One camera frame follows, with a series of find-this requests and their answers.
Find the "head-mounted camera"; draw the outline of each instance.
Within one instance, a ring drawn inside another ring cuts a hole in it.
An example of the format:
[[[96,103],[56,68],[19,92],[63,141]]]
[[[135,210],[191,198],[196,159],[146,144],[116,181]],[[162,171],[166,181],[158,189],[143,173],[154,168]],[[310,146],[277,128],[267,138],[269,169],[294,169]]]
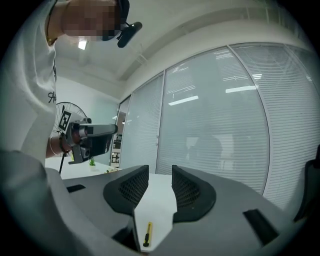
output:
[[[142,28],[141,22],[135,22],[133,24],[127,23],[127,17],[129,14],[130,4],[129,0],[117,0],[117,4],[120,9],[120,29],[113,31],[106,31],[103,36],[101,36],[102,41],[109,41],[116,37],[118,40],[118,47],[125,47],[129,41],[134,37],[134,35]]]

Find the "table surface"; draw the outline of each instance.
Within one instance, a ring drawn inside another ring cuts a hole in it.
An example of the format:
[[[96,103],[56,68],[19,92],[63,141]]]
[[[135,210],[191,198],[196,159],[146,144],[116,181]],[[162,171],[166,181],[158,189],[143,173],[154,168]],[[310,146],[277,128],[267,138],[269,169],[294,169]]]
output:
[[[45,161],[45,167],[59,170],[61,159],[61,157],[48,158]],[[70,161],[71,157],[64,158],[61,171],[63,180],[100,175],[112,169],[111,166],[98,162],[95,163],[95,167],[92,167],[88,162],[68,164]],[[134,210],[137,236],[142,252],[153,251],[172,230],[173,214],[177,211],[177,202],[171,184],[171,175],[149,173],[148,188]],[[150,245],[144,247],[149,222],[152,222]]]

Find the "yellow utility knife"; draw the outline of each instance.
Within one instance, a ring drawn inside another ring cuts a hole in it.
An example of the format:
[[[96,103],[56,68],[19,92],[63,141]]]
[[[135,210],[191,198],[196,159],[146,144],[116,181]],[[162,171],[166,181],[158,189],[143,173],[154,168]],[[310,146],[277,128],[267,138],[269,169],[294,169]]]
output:
[[[146,229],[146,234],[144,237],[144,243],[143,246],[144,247],[149,247],[150,243],[151,243],[151,232],[152,232],[152,222],[148,223],[148,227]]]

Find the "person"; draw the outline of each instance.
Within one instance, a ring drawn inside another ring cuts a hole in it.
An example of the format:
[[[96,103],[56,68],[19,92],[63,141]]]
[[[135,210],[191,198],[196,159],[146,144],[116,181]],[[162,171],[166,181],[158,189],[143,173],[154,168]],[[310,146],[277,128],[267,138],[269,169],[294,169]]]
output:
[[[25,21],[0,64],[1,151],[20,151],[44,166],[45,158],[71,150],[64,137],[49,137],[56,118],[55,43],[63,35],[94,40],[114,33],[118,1],[45,0]],[[72,138],[79,142],[78,134]]]

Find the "white t-shirt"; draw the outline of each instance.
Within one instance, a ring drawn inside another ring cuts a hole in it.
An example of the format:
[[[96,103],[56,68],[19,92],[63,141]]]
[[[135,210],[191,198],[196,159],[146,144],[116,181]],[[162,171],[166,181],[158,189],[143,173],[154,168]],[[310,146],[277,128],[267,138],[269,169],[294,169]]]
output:
[[[0,64],[0,150],[23,152],[43,166],[56,115],[56,51],[45,33],[55,3],[46,0],[33,12]]]

